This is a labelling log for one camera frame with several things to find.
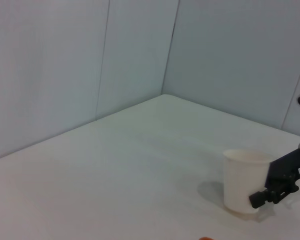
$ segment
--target cup rim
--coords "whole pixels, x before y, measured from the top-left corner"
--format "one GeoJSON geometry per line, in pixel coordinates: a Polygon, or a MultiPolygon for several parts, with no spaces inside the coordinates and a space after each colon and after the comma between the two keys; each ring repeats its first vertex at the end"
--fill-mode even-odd
{"type": "Polygon", "coordinates": [[[223,152],[223,155],[230,160],[245,164],[269,164],[275,158],[267,153],[250,150],[250,149],[228,149],[223,152]]]}

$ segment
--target white table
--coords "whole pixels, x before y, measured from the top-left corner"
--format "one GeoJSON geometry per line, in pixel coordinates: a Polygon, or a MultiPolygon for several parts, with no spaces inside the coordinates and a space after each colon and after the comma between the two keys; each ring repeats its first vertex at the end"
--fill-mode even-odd
{"type": "Polygon", "coordinates": [[[300,191],[255,216],[222,202],[222,152],[300,137],[162,95],[0,159],[0,240],[300,240],[300,191]]]}

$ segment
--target tabletop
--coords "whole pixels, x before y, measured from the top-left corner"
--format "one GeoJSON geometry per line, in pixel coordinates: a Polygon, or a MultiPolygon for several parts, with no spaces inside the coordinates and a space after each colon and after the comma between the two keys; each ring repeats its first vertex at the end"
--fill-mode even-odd
{"type": "Polygon", "coordinates": [[[300,191],[254,215],[223,205],[224,150],[299,142],[162,95],[0,159],[0,240],[300,239],[300,191]]]}

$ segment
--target paper cup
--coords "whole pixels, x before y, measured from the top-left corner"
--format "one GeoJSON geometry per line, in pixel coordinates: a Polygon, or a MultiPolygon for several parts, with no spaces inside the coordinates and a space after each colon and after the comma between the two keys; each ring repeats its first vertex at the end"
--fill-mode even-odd
{"type": "Polygon", "coordinates": [[[249,196],[265,189],[265,183],[274,160],[271,155],[231,149],[224,153],[224,205],[235,212],[254,214],[259,209],[251,206],[249,196]]]}

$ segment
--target white paper cup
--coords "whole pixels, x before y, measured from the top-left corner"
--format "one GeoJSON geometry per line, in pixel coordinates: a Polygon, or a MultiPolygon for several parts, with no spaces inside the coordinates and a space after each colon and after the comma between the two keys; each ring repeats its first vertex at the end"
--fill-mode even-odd
{"type": "Polygon", "coordinates": [[[271,155],[231,149],[224,153],[224,205],[235,212],[254,214],[259,209],[251,206],[249,196],[265,189],[271,155]]]}

